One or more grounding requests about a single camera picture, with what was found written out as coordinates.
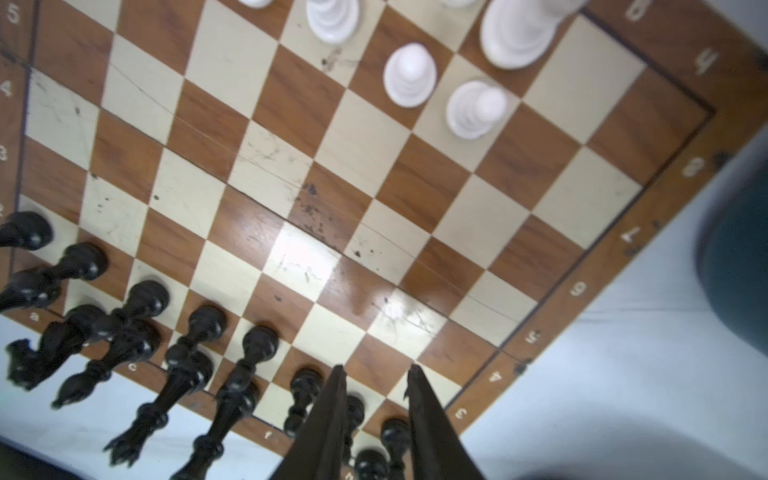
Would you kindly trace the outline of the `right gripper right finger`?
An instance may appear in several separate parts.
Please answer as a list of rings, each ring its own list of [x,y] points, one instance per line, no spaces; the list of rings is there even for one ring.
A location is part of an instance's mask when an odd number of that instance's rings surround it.
[[[405,397],[415,478],[483,479],[419,365],[412,364],[408,371]]]

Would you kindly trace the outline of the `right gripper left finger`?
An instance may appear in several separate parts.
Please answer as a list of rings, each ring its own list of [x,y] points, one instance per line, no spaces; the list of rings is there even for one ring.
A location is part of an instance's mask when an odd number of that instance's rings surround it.
[[[272,477],[338,479],[347,427],[344,368],[334,366],[327,379],[312,369],[302,369],[294,375],[290,391],[293,405],[284,430],[294,442]]]

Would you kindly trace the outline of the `wooden chess board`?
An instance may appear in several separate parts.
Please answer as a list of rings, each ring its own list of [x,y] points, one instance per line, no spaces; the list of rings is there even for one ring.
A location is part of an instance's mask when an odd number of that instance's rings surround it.
[[[365,225],[382,240],[378,276],[427,309],[436,334],[412,364],[458,432],[488,418],[767,120],[767,52],[714,8],[591,1],[523,97],[461,58],[439,79],[424,45],[397,48],[384,91],[426,104],[417,124],[348,91],[309,156],[253,121],[278,44],[227,2],[2,3],[1,212],[34,211],[54,232],[40,250],[3,250],[2,277],[100,241],[173,275],[141,247],[149,211],[201,239],[231,213],[247,258],[260,213],[295,225],[310,209],[342,240],[288,243],[289,278],[317,278]],[[15,440],[88,479],[171,477],[213,420],[216,394],[211,415],[182,400],[208,383],[199,345],[224,322],[210,305],[192,313],[158,394],[122,381],[140,406],[121,434],[78,448],[49,448],[51,433]],[[291,447],[238,423],[210,478],[266,477]]]

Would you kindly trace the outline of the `black chess pieces on board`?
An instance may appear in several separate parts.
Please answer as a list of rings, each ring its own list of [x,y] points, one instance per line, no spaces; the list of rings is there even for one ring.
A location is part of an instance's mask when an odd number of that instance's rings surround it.
[[[295,216],[296,224],[290,225],[260,213],[262,234],[252,237],[248,257],[241,258],[229,232],[231,213],[220,213],[211,237],[201,239],[163,214],[149,211],[137,221],[143,231],[141,247],[172,263],[173,275],[100,241],[109,260],[100,278],[67,280],[51,307],[14,310],[11,317],[40,336],[58,337],[66,330],[65,317],[78,307],[91,314],[109,314],[125,304],[132,287],[152,281],[169,295],[165,309],[148,319],[157,348],[147,359],[117,365],[87,398],[55,408],[64,381],[102,358],[111,344],[85,330],[74,331],[74,345],[62,350],[52,374],[30,387],[2,381],[2,435],[22,440],[51,433],[49,448],[78,448],[96,434],[105,438],[121,434],[140,406],[122,388],[122,381],[131,379],[158,394],[168,377],[168,349],[188,332],[192,313],[210,305],[223,314],[224,327],[219,338],[199,345],[211,374],[205,386],[183,398],[184,405],[212,414],[214,395],[244,355],[246,334],[264,323],[278,333],[278,348],[271,360],[257,366],[253,381],[259,399],[237,430],[285,448],[283,425],[293,402],[294,374],[310,368],[327,375],[341,363],[348,373],[349,393],[365,407],[364,420],[353,435],[354,447],[378,447],[383,422],[407,410],[408,369],[424,358],[436,331],[422,304],[378,276],[386,265],[382,240],[365,225],[349,238],[348,252],[332,263],[327,276],[301,274],[290,279],[294,269],[286,251],[290,241],[303,245],[325,241],[333,247],[342,242],[336,219],[310,209]]]

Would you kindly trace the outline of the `white chess pieces on board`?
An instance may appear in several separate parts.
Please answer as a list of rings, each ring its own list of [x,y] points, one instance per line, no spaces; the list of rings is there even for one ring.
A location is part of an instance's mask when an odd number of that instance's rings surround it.
[[[314,35],[303,1],[273,1],[263,8],[240,1],[226,5],[278,44],[253,121],[309,156],[320,148],[348,91],[405,128],[417,124],[428,106],[397,106],[384,91],[384,65],[397,48],[411,42],[424,45],[435,60],[439,79],[452,61],[461,58],[480,76],[523,97],[575,20],[569,16],[558,26],[549,48],[535,62],[519,70],[501,70],[480,48],[484,1],[468,8],[451,8],[440,1],[361,1],[352,35],[338,45]]]

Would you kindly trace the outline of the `far teal plastic bin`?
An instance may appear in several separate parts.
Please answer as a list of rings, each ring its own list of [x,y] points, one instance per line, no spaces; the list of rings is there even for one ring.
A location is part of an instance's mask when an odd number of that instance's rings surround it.
[[[709,225],[697,275],[721,323],[767,353],[767,175],[740,191]]]

